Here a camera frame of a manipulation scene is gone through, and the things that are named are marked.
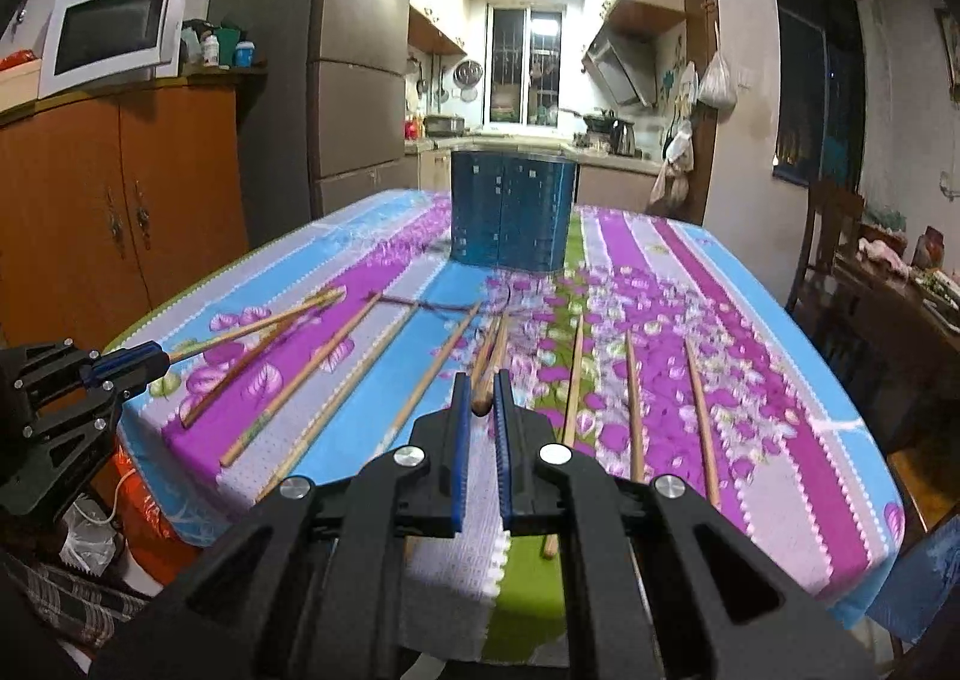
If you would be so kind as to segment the kitchen window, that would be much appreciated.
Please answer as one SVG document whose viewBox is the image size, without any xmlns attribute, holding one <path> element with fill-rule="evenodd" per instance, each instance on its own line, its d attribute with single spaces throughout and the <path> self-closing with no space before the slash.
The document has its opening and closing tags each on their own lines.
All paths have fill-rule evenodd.
<svg viewBox="0 0 960 680">
<path fill-rule="evenodd" d="M 487 5 L 488 124 L 558 127 L 563 31 L 560 4 Z"/>
</svg>

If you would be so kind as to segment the wooden chopstick green end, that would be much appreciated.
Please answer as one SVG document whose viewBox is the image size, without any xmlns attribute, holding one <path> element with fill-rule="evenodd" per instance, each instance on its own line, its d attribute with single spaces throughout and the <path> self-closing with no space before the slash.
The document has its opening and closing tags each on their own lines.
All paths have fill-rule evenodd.
<svg viewBox="0 0 960 680">
<path fill-rule="evenodd" d="M 223 469 L 226 467 L 231 467 L 235 464 L 236 460 L 239 459 L 239 456 L 244 453 L 245 449 L 251 446 L 252 441 L 260 435 L 263 428 L 267 428 L 270 425 L 270 421 L 274 420 L 278 412 L 288 404 L 288 400 L 291 399 L 298 391 L 299 387 L 308 381 L 308 379 L 313 376 L 314 371 L 319 370 L 319 366 L 327 361 L 329 357 L 337 350 L 338 345 L 345 340 L 355 329 L 356 327 L 363 322 L 364 318 L 376 308 L 376 304 L 381 301 L 382 293 L 374 292 L 368 301 L 361 306 L 361 308 L 353 314 L 347 322 L 343 322 L 342 326 L 338 327 L 337 332 L 332 335 L 327 342 L 322 345 L 322 347 L 317 350 L 317 352 L 308 360 L 306 365 L 302 366 L 293 379 L 291 379 L 288 384 L 286 384 L 283 389 L 268 402 L 267 407 L 260 412 L 260 415 L 256 420 L 252 421 L 252 425 L 244 430 L 236 439 L 235 443 L 231 444 L 226 451 L 224 451 L 223 456 L 220 457 L 220 465 Z"/>
</svg>

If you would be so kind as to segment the orange wooden cabinet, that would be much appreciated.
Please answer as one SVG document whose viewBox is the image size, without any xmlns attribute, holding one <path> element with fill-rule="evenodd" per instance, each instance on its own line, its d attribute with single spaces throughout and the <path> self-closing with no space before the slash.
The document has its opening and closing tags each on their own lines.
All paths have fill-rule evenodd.
<svg viewBox="0 0 960 680">
<path fill-rule="evenodd" d="M 260 82 L 195 74 L 3 113 L 3 343 L 103 347 L 247 253 L 239 110 Z"/>
</svg>

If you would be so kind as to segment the floral striped tablecloth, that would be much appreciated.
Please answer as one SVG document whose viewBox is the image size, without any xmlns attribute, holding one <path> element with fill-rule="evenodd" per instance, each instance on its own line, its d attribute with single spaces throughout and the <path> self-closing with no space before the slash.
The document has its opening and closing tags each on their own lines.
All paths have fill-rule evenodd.
<svg viewBox="0 0 960 680">
<path fill-rule="evenodd" d="M 563 426 L 582 317 L 576 448 L 609 474 L 630 471 L 630 332 L 646 475 L 701 487 L 688 338 L 711 418 L 722 512 L 843 625 L 866 613 L 903 542 L 893 478 L 807 335 L 711 233 L 584 207 L 569 221 L 565 265 L 534 275 L 454 262 L 449 228 L 448 196 L 381 192 L 203 277 L 128 332 L 130 343 L 153 340 L 176 352 L 347 288 L 340 303 L 309 314 L 252 361 L 187 430 L 181 418 L 274 327 L 172 366 L 128 402 L 116 459 L 122 516 L 153 576 L 176 576 L 190 550 L 210 545 L 256 501 L 309 421 L 413 306 L 290 474 L 322 483 L 358 471 L 457 322 L 480 303 L 392 446 L 409 439 L 420 415 L 448 404 L 455 375 L 470 370 L 490 317 L 501 313 L 511 316 L 503 363 L 517 404 Z M 382 293 L 376 308 L 223 469 L 224 451 L 374 292 Z"/>
</svg>

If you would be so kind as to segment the blue perforated utensil holder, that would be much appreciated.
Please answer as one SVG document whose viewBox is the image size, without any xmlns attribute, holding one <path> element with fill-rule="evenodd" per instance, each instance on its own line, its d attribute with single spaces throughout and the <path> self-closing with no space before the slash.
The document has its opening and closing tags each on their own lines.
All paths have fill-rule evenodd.
<svg viewBox="0 0 960 680">
<path fill-rule="evenodd" d="M 451 153 L 451 257 L 487 269 L 551 274 L 565 265 L 578 163 L 560 155 Z"/>
</svg>

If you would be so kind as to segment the white microwave oven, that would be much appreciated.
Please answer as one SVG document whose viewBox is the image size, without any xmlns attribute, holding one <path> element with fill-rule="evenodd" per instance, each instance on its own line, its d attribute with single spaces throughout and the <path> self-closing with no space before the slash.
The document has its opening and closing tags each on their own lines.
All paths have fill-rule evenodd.
<svg viewBox="0 0 960 680">
<path fill-rule="evenodd" d="M 44 36 L 39 97 L 117 75 L 181 72 L 185 0 L 57 0 Z"/>
</svg>

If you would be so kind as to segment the white bottle on cabinet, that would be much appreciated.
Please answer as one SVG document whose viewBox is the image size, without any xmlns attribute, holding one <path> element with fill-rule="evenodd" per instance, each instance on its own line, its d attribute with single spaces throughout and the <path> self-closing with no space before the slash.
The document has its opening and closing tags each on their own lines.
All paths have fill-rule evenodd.
<svg viewBox="0 0 960 680">
<path fill-rule="evenodd" d="M 218 67 L 220 65 L 220 42 L 213 31 L 205 31 L 202 36 L 202 65 L 203 67 Z"/>
</svg>

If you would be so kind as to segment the electric kettle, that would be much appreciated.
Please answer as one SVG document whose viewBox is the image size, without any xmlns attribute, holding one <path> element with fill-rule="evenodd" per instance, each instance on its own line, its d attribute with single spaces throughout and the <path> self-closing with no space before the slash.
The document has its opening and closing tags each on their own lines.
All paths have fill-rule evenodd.
<svg viewBox="0 0 960 680">
<path fill-rule="evenodd" d="M 608 132 L 608 147 L 617 157 L 633 157 L 636 153 L 635 124 L 615 119 Z"/>
</svg>

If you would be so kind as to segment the green container on cabinet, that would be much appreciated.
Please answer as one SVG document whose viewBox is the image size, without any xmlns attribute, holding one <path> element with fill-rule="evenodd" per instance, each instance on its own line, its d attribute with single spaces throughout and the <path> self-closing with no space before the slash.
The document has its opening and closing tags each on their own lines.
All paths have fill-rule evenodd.
<svg viewBox="0 0 960 680">
<path fill-rule="evenodd" d="M 236 46 L 241 41 L 242 31 L 233 25 L 218 25 L 213 31 L 218 42 L 218 64 L 231 67 L 235 60 Z"/>
</svg>

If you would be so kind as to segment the dark wooden side table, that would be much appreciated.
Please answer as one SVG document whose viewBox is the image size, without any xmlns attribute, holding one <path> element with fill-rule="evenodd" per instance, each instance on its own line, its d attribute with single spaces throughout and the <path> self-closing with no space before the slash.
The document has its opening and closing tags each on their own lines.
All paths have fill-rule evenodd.
<svg viewBox="0 0 960 680">
<path fill-rule="evenodd" d="M 853 334 L 841 361 L 844 387 L 878 446 L 893 453 L 958 421 L 958 337 L 911 281 L 839 246 L 835 308 Z"/>
</svg>

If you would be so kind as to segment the dark wooden chair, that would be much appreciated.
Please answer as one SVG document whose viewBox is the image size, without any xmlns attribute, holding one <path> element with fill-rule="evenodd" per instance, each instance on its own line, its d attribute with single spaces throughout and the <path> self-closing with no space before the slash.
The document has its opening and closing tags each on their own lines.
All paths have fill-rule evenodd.
<svg viewBox="0 0 960 680">
<path fill-rule="evenodd" d="M 786 311 L 807 326 L 817 347 L 827 342 L 853 299 L 853 290 L 836 278 L 833 265 L 838 251 L 856 244 L 862 212 L 864 199 L 830 178 L 807 189 L 804 233 Z"/>
</svg>

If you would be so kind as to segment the range hood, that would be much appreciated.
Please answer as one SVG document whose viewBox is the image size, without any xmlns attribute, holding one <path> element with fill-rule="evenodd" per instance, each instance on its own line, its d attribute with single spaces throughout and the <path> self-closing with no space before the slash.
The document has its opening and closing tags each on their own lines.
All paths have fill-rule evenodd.
<svg viewBox="0 0 960 680">
<path fill-rule="evenodd" d="M 602 25 L 584 54 L 584 65 L 617 108 L 652 109 L 658 101 L 656 48 L 641 36 Z"/>
</svg>

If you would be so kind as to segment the hanging white plastic bag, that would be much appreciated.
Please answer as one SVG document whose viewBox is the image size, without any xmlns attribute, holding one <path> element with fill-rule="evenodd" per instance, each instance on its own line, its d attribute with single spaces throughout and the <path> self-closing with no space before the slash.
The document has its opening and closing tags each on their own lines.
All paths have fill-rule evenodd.
<svg viewBox="0 0 960 680">
<path fill-rule="evenodd" d="M 698 83 L 698 103 L 718 113 L 732 113 L 737 106 L 737 85 L 726 56 L 722 54 L 719 23 L 715 23 L 716 49 Z"/>
</svg>

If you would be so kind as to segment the grey refrigerator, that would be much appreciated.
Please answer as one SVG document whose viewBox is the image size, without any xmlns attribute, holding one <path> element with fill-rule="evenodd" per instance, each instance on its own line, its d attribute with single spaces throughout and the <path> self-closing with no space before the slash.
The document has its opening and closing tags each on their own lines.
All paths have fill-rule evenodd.
<svg viewBox="0 0 960 680">
<path fill-rule="evenodd" d="M 265 77 L 239 128 L 245 226 L 260 246 L 416 183 L 405 155 L 409 0 L 210 0 Z"/>
</svg>

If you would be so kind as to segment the dark room window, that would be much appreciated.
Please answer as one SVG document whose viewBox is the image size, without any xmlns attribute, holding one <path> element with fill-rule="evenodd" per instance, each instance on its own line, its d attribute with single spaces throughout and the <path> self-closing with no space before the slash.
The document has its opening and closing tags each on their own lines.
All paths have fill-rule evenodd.
<svg viewBox="0 0 960 680">
<path fill-rule="evenodd" d="M 855 0 L 777 0 L 781 85 L 773 175 L 857 191 L 866 58 Z"/>
</svg>

